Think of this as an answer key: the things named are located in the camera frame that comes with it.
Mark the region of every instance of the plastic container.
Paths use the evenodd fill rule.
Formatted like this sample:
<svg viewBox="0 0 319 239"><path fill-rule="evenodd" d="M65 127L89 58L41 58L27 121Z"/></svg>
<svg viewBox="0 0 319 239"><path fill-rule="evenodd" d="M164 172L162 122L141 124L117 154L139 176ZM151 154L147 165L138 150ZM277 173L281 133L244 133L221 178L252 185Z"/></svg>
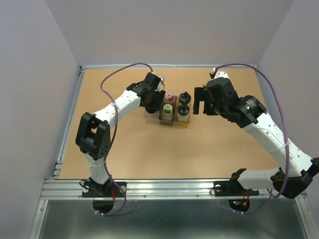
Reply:
<svg viewBox="0 0 319 239"><path fill-rule="evenodd" d="M182 104L177 109L177 121L188 122L189 119L189 106L187 104Z"/></svg>
<svg viewBox="0 0 319 239"><path fill-rule="evenodd" d="M174 116L173 106L171 106L170 104L164 105L161 119L162 120L173 120L173 116Z"/></svg>
<svg viewBox="0 0 319 239"><path fill-rule="evenodd" d="M160 113L157 111L153 114L148 113L147 111L144 111L144 118L146 123L160 123L159 120Z"/></svg>

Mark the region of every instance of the small bottle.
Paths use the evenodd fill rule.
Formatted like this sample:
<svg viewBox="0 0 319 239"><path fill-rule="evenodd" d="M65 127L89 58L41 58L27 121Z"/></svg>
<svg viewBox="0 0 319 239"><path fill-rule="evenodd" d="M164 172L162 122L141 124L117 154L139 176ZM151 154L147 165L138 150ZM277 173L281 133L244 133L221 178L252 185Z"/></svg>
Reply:
<svg viewBox="0 0 319 239"><path fill-rule="evenodd" d="M189 106L182 104L177 108L177 121L188 122L189 118Z"/></svg>
<svg viewBox="0 0 319 239"><path fill-rule="evenodd" d="M178 106L180 106L182 104L186 104L189 107L190 106L190 100L191 100L190 94L187 91L185 91L184 93L181 93L179 95Z"/></svg>
<svg viewBox="0 0 319 239"><path fill-rule="evenodd" d="M163 106L162 120L172 120L173 119L173 106L166 104Z"/></svg>
<svg viewBox="0 0 319 239"><path fill-rule="evenodd" d="M170 104L171 105L171 104L173 104L173 101L174 101L174 94L171 93L171 92L167 92L165 94L164 102L166 104Z"/></svg>

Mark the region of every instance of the cable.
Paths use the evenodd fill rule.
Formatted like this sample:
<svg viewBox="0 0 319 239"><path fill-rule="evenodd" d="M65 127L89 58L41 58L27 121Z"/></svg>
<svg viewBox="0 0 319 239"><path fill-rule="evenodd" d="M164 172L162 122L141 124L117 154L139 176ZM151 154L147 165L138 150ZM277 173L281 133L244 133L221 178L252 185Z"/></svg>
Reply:
<svg viewBox="0 0 319 239"><path fill-rule="evenodd" d="M268 193L269 193L269 198L267 200L267 202L259 209L255 210L255 211L252 211L252 212L245 212L244 214L253 214L253 213L257 213L261 210L263 210L270 202L271 198L278 198L282 195L282 193L284 192L285 188L286 188L286 185L287 185L287 181L288 181L288 172L289 172L289 164L290 164L290 161L289 161L289 156L290 156L290 153L289 153L289 144L288 144L288 136L287 136L287 128L286 128L286 120L285 120L285 117L284 117L284 112L281 108L281 105L279 103L279 99L278 99L278 96L277 96L277 93L275 91L275 88L273 86L273 84L270 82L270 80L260 71L258 70L256 67L254 66L251 66L249 64L244 64L244 63L230 63L230 64L224 64L224 65L220 65L218 67L215 68L215 71L214 73L212 74L213 76L216 75L217 73L217 70L222 68L222 67L226 67L226 66L235 66L235 65L239 65L239 66L247 66L249 68L252 68L254 69L255 71L257 71L268 83L271 91L273 92L273 95L274 95L274 98L275 98L275 101L276 101L276 104L277 104L277 108L279 110L279 114L280 114L280 118L281 118L281 122L283 124L283 134L284 134L284 143L285 143L285 149L286 149L286 167L285 167L285 176L284 176L284 182L283 182L283 185L280 189L280 191L278 192L277 195L273 195L272 191L273 190L269 190L267 189Z"/></svg>
<svg viewBox="0 0 319 239"><path fill-rule="evenodd" d="M244 197L243 197L243 199L242 199L241 201L244 201L244 200L245 200L245 197L246 197L246 192L244 193Z"/></svg>
<svg viewBox="0 0 319 239"><path fill-rule="evenodd" d="M81 180L80 182L79 182L79 184L80 184L80 186L82 187L82 188L84 188L84 189L86 189L86 190L90 190L88 187L86 187L86 186L84 186L84 184L82 184L82 182L87 182L88 180Z"/></svg>
<svg viewBox="0 0 319 239"><path fill-rule="evenodd" d="M114 188L111 189L111 193L112 193L113 202L115 202L115 189Z"/></svg>
<svg viewBox="0 0 319 239"><path fill-rule="evenodd" d="M248 197L247 197L247 200L245 201L245 203L248 203L248 200L249 200L249 197L250 197L249 190L247 190L247 193L248 193Z"/></svg>
<svg viewBox="0 0 319 239"><path fill-rule="evenodd" d="M111 150L111 148L112 148L112 145L113 145L113 142L114 142L114 139L115 139L115 136L116 136L116 132L117 132L117 129L118 129L119 111L118 111L118 108L117 108L116 105L115 105L115 100L114 100L114 98L113 98L106 90L103 89L103 84L104 84L104 82L105 82L107 79L109 79L109 78L110 78L111 76L113 76L114 74L116 74L116 73L118 73L118 72L120 72L120 71L122 71L122 70L124 70L124 69L127 69L127 68L129 68L129 67L136 66L136 65L145 65L145 66L147 66L147 67L150 68L151 72L153 71L152 67L151 67L150 65L146 64L146 63L134 63L134 64L131 64L131 65L127 65L127 66L125 66L125 67L122 67L122 68L116 70L115 72L111 73L110 75L108 75L107 77L104 78L104 80L101 82L101 85L100 85L101 91L104 92L104 93L110 98L110 100L111 100L112 103L114 104L114 109L115 109L115 126L114 126L114 133L113 133L112 140L111 140L110 150ZM104 165L105 172L107 173L107 175L108 175L110 181L111 181L111 182L120 190L120 192L124 195L124 203L123 203L123 205L122 205L116 212L114 212L114 213L107 214L107 215L106 215L106 214L101 214L101 213L99 213L99 212L96 212L96 213L97 213L97 214L100 214L101 216L113 216L113 215L119 213L119 212L124 208L124 206L125 206L125 204L126 204L126 193L125 193L124 190L118 185L118 183L115 182L115 180L112 178L112 176L111 176L111 174L110 174L110 172L109 172L109 170L108 170L108 167L107 167L106 156L104 157L103 165Z"/></svg>

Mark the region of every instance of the white cable tie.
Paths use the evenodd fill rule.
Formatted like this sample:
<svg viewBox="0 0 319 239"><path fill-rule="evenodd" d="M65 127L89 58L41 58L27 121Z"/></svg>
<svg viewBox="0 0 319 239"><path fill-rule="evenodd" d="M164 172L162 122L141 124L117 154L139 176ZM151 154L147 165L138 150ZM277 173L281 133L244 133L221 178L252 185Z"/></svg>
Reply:
<svg viewBox="0 0 319 239"><path fill-rule="evenodd" d="M278 152L280 150L282 150L283 148L285 148L287 145L289 145L291 143L291 140L288 139L287 143L285 143L283 146L281 146L280 148L277 148L276 150L274 151L270 151L270 153L275 153L275 152Z"/></svg>
<svg viewBox="0 0 319 239"><path fill-rule="evenodd" d="M89 168L90 168L90 167L93 167L93 168L95 168L95 167L100 167L100 166L102 166L104 163L105 163L105 161L103 160L102 163L99 163L99 164L96 164L96 165L90 165L90 164L89 164Z"/></svg>
<svg viewBox="0 0 319 239"><path fill-rule="evenodd" d="M118 110L120 109L120 107L116 104L116 102L111 103L111 105L114 106L114 107L116 107L116 108L118 108Z"/></svg>

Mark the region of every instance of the pink cap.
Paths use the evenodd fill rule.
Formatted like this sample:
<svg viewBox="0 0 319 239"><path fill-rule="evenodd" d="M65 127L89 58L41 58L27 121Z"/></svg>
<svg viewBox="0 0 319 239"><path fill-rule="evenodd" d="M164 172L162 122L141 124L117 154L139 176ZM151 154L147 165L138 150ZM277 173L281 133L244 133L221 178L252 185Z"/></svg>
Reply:
<svg viewBox="0 0 319 239"><path fill-rule="evenodd" d="M174 94L173 94L172 92L167 92L167 93L165 94L165 99L166 99L167 101L173 101L173 100L174 100Z"/></svg>

